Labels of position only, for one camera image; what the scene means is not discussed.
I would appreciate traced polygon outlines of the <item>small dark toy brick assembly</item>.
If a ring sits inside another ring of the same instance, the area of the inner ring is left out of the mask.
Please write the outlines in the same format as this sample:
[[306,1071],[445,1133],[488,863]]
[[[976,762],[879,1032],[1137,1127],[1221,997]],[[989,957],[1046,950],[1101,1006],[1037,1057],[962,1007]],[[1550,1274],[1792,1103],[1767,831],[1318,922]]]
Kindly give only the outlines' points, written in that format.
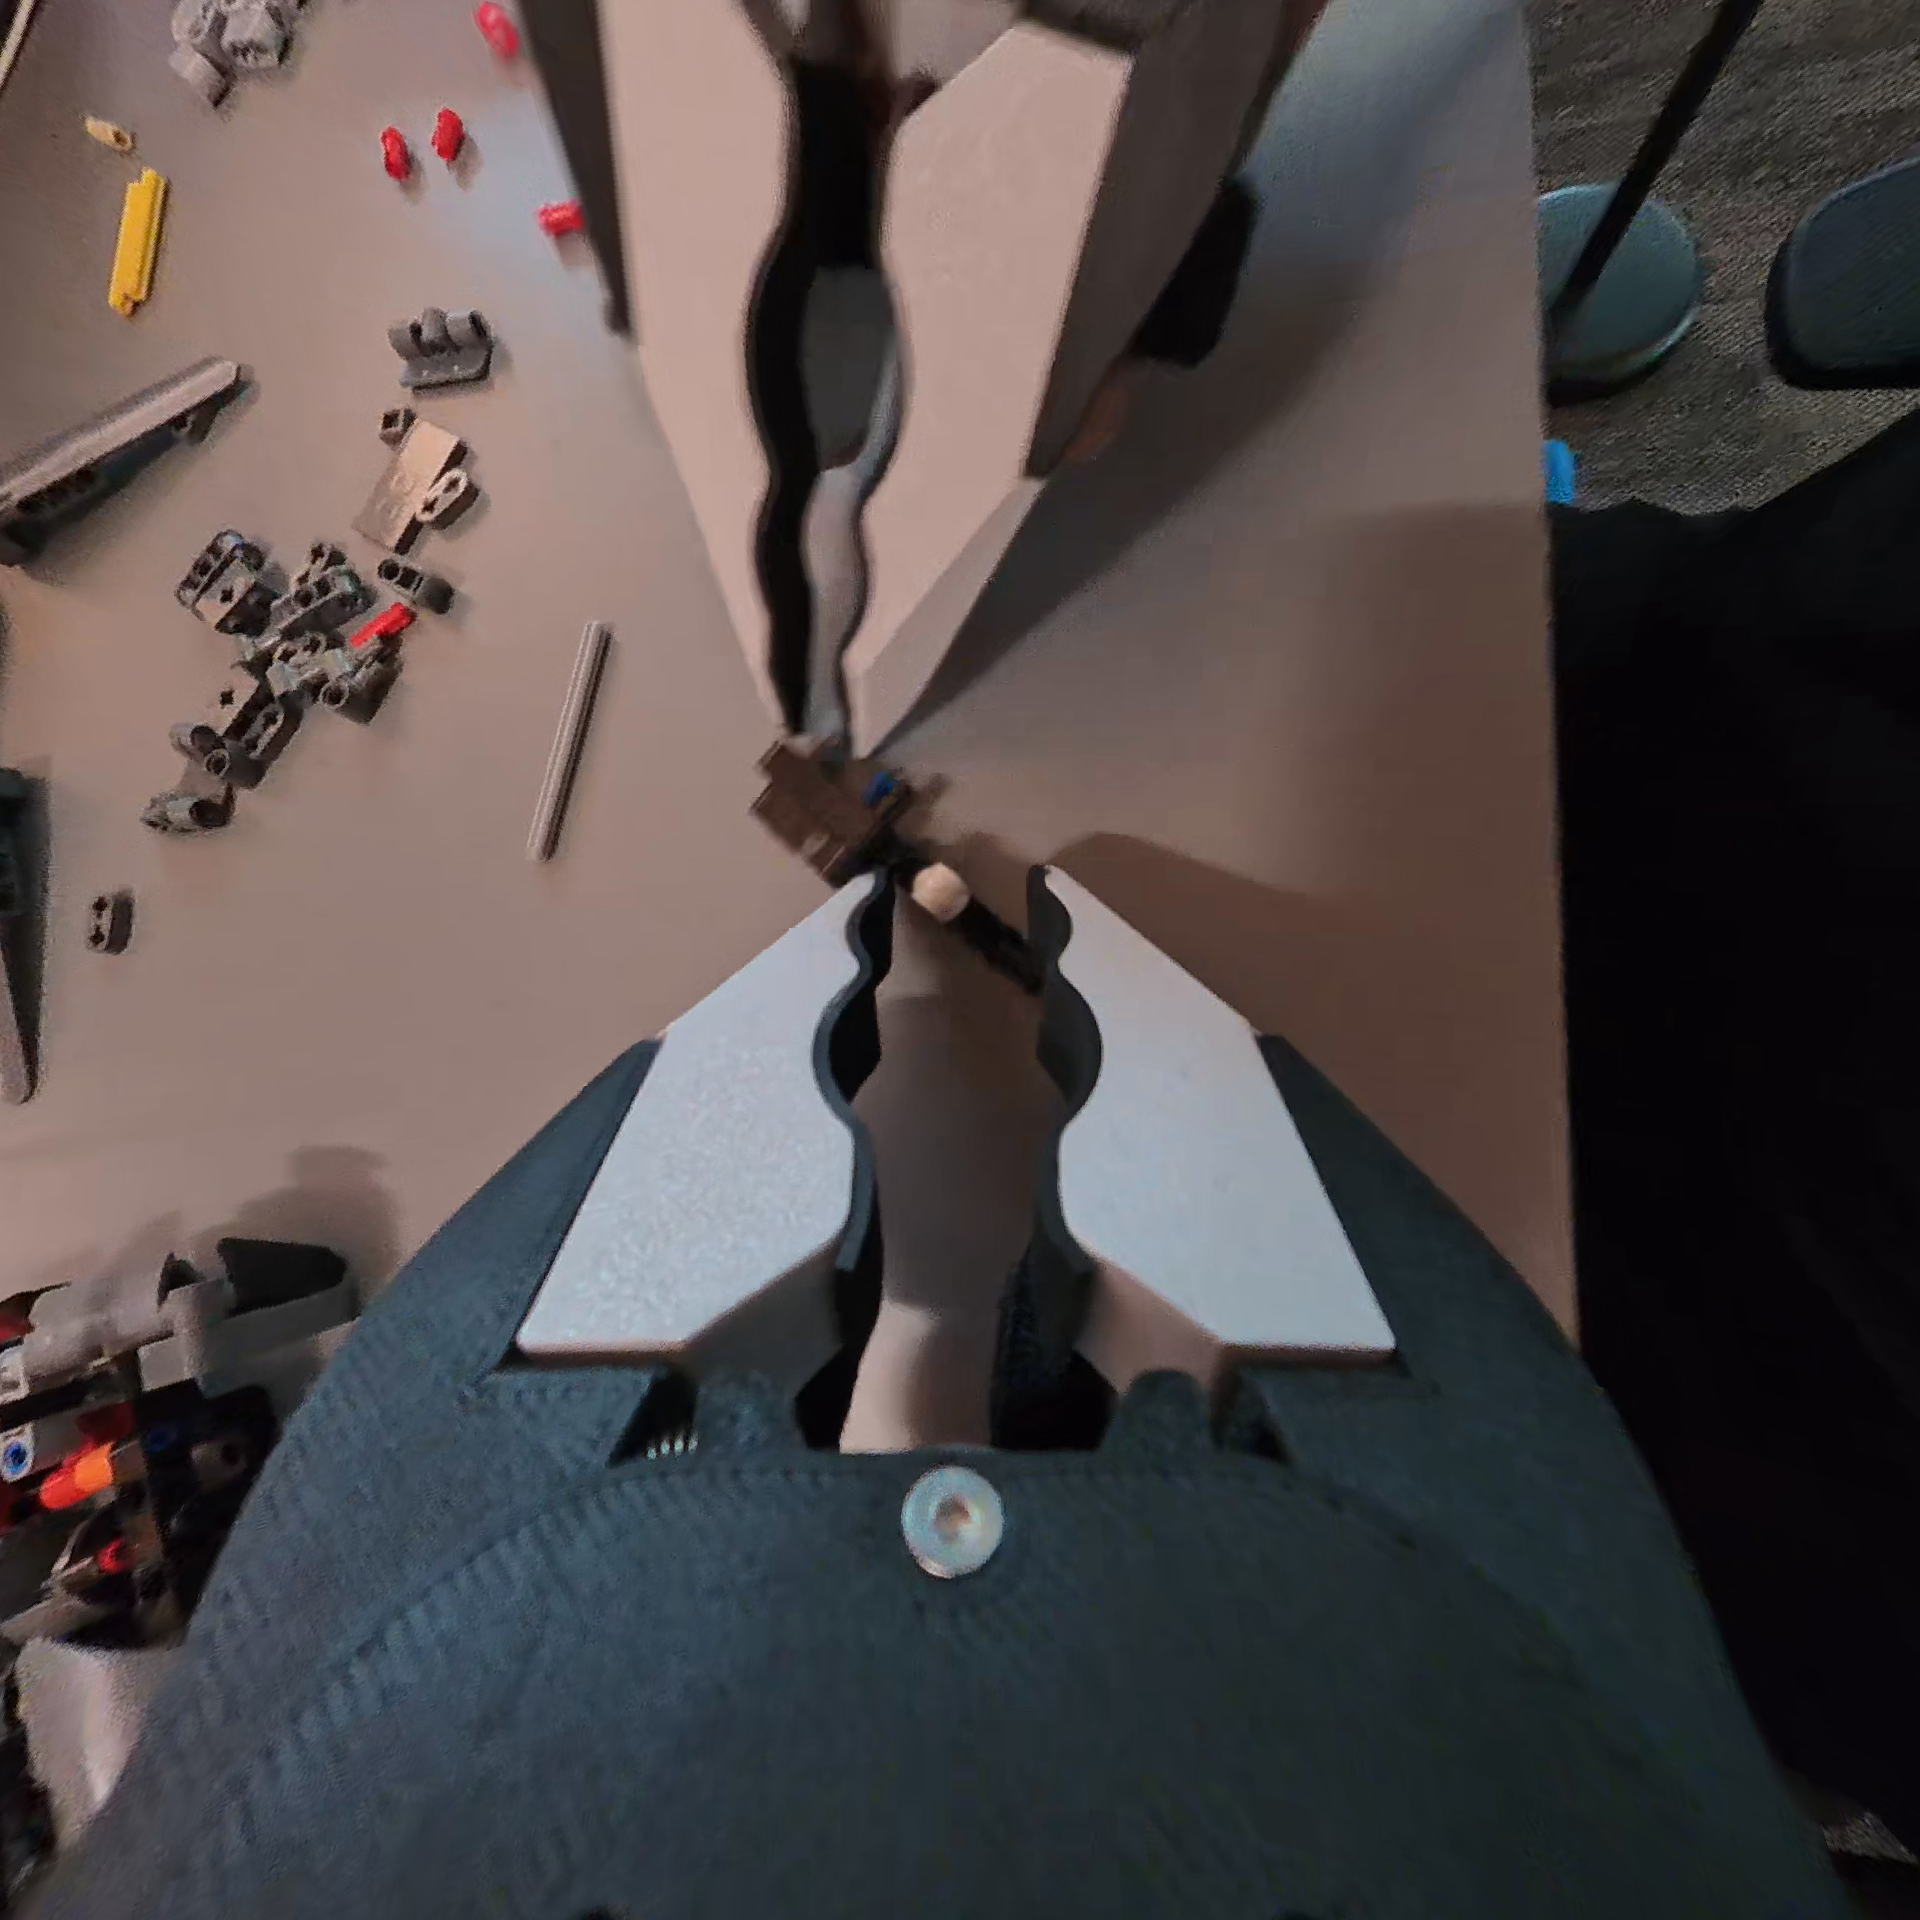
[[1026,994],[1042,970],[1026,935],[999,914],[927,838],[938,785],[830,740],[783,738],[758,756],[751,816],[830,886],[881,873],[927,920],[946,927]]

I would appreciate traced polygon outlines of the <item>long dark toy beam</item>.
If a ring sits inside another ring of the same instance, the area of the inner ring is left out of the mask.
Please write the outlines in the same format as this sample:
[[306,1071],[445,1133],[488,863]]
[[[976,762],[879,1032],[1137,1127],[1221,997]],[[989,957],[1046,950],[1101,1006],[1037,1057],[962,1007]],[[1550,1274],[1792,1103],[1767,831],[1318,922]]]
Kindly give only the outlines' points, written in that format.
[[53,838],[42,781],[2,767],[2,1100],[40,1079]]

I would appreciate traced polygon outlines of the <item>long grey toy panel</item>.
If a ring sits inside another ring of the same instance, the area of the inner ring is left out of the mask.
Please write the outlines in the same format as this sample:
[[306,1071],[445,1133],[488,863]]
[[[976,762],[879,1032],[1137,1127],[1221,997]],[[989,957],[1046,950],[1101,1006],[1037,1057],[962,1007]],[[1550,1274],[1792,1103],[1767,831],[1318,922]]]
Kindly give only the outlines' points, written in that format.
[[161,452],[203,440],[247,369],[205,357],[2,462],[2,566],[33,561]]

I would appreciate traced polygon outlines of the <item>white sheet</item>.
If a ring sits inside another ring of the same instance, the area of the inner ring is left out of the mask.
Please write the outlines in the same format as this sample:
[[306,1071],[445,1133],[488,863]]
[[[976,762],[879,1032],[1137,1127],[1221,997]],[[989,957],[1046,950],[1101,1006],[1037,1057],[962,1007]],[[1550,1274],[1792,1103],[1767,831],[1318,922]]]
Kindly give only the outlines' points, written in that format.
[[54,1847],[96,1816],[128,1764],[179,1645],[93,1647],[33,1638],[14,1665],[27,1772],[42,1792]]

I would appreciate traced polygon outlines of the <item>dark grey toy connector brick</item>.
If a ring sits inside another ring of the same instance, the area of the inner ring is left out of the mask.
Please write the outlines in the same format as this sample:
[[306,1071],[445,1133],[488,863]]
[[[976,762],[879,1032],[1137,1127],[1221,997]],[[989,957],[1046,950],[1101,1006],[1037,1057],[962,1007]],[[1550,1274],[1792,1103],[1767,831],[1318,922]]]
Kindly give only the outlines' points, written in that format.
[[387,343],[400,358],[400,385],[433,392],[490,378],[496,336],[475,309],[448,313],[423,309],[410,319],[387,326]]

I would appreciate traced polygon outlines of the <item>grey flat toy panel brick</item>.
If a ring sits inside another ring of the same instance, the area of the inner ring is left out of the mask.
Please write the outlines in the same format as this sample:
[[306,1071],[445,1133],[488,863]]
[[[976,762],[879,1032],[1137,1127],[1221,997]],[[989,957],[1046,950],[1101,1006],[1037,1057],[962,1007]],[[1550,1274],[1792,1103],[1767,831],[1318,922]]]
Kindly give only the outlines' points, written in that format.
[[443,534],[478,504],[469,440],[438,422],[392,408],[381,417],[387,458],[351,517],[355,537],[383,554],[410,558],[429,534]]

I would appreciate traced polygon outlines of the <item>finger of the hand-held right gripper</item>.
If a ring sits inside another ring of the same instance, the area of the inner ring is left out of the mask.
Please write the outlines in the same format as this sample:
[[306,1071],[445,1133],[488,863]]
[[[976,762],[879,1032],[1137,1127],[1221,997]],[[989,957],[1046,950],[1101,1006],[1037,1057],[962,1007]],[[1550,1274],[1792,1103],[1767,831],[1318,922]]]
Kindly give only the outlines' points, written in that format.
[[895,352],[833,544],[814,735],[874,751],[1254,145],[1323,5],[985,5],[897,120],[877,255]]
[[782,735],[842,733],[808,305],[845,208],[840,5],[518,5],[610,324]]

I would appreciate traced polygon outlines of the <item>heap of dark grey toy bricks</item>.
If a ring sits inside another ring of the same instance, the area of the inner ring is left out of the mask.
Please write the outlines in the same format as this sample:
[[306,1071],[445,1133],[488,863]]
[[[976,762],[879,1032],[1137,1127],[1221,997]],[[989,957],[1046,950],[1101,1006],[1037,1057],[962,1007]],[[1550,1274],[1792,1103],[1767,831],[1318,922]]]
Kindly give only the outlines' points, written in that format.
[[456,602],[450,578],[383,558],[366,575],[331,541],[306,549],[282,578],[270,550],[222,528],[176,585],[178,605],[231,645],[231,664],[201,716],[171,727],[171,785],[139,821],[154,834],[217,831],[257,788],[310,713],[366,725],[400,677],[400,642],[417,617]]

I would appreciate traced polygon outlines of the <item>dark clothing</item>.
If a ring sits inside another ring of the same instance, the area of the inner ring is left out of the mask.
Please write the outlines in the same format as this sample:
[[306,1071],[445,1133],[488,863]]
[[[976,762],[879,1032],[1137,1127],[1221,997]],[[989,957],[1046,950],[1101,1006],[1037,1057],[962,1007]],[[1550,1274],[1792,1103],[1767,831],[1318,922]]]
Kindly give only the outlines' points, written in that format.
[[1918,420],[1551,511],[1578,1341],[1767,1743],[1918,1839]]

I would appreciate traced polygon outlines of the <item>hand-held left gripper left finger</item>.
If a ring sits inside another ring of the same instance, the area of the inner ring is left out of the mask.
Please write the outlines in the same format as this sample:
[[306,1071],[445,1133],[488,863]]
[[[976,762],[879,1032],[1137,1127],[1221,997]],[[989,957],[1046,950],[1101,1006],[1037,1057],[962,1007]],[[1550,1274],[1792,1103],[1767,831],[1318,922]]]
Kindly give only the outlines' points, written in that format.
[[858,876],[656,1039],[518,1322],[531,1362],[658,1359],[805,1388],[857,1341],[894,886]]

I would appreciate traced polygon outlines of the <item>grey toy axle rod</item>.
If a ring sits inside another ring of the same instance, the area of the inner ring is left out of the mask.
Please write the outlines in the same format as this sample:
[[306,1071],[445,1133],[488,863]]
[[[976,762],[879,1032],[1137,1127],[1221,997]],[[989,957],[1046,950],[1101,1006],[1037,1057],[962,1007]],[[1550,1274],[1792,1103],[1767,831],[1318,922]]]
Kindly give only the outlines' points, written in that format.
[[546,862],[557,853],[568,793],[585,751],[587,727],[592,721],[597,693],[605,677],[610,647],[610,624],[602,620],[587,622],[567,674],[560,719],[550,738],[535,797],[535,816],[526,838],[526,854],[530,862]]

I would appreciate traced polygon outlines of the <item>yellow toy beam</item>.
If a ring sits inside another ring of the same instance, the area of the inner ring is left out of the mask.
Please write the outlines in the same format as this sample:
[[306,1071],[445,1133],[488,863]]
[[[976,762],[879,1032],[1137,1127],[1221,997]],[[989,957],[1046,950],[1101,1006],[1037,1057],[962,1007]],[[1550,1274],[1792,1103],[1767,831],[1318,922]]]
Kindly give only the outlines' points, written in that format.
[[107,304],[123,319],[130,319],[152,295],[167,204],[168,180],[152,167],[141,169],[125,190],[107,285]]

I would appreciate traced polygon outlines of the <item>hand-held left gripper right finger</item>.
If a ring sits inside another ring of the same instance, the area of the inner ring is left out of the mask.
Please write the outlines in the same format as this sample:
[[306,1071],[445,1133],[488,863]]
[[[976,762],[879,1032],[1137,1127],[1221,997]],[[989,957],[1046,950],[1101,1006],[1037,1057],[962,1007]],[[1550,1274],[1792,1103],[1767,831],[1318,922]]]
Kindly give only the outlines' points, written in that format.
[[1031,1249],[1048,1336],[1114,1393],[1174,1374],[1377,1366],[1398,1341],[1253,1023],[1062,869],[1029,873],[1062,1121]]

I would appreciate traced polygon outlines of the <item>grey toy gear block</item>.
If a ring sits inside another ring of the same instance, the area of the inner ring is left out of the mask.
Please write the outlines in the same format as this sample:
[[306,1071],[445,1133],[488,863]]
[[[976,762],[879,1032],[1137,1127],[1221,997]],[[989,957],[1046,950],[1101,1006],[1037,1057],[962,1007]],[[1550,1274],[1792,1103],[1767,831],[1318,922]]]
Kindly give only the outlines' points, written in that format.
[[219,108],[234,80],[275,68],[293,46],[306,1],[173,1],[168,68],[205,108]]

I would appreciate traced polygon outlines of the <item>dark chair base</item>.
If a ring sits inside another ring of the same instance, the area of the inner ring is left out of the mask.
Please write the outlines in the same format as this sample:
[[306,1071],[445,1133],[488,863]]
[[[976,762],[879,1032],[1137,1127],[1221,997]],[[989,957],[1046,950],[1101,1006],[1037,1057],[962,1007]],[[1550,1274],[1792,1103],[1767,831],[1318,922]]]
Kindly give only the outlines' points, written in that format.
[[1803,392],[1918,388],[1918,157],[1815,204],[1767,273],[1767,358]]

